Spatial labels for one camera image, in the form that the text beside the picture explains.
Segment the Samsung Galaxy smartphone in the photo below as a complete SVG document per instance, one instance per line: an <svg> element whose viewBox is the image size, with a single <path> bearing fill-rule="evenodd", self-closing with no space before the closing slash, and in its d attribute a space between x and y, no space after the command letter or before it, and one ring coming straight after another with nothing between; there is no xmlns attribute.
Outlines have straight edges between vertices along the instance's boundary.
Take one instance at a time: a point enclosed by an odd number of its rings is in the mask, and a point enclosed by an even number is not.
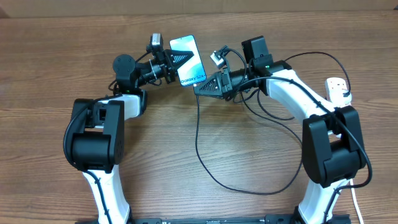
<svg viewBox="0 0 398 224"><path fill-rule="evenodd" d="M171 40L171 50L174 61L179 63L177 73L181 86L190 86L206 80L206 72L201 61L197 43L193 35L187 35Z"/></svg>

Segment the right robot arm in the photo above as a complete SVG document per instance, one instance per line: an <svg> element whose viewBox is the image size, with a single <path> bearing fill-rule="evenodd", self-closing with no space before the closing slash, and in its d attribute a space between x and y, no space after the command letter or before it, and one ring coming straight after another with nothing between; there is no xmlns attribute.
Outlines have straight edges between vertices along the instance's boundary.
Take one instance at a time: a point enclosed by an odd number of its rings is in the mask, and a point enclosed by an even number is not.
<svg viewBox="0 0 398 224"><path fill-rule="evenodd" d="M196 96L233 99L255 88L284 105L302 124L302 161L310 179L303 200L291 215L266 215L266 223L350 223L349 215L334 215L333 207L344 189L353 189L351 180L368 168L373 170L366 151L358 112L326 100L299 79L284 60L275 62L263 36L242 42L245 67L231 71L225 58L227 47L211 55L219 71L194 86Z"/></svg>

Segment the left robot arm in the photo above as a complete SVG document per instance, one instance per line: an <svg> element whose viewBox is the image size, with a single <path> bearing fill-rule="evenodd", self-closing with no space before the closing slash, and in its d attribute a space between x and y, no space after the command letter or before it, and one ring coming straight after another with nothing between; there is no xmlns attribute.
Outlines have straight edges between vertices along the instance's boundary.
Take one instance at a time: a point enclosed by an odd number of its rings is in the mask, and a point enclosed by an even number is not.
<svg viewBox="0 0 398 224"><path fill-rule="evenodd" d="M140 63L122 54L113 62L113 95L77 99L63 137L67 161L81 171L91 186L96 223L134 223L121 185L119 165L124 155L124 122L144 114L147 92L142 89L164 78L174 82L177 70L193 56L191 51L150 50L153 59Z"/></svg>

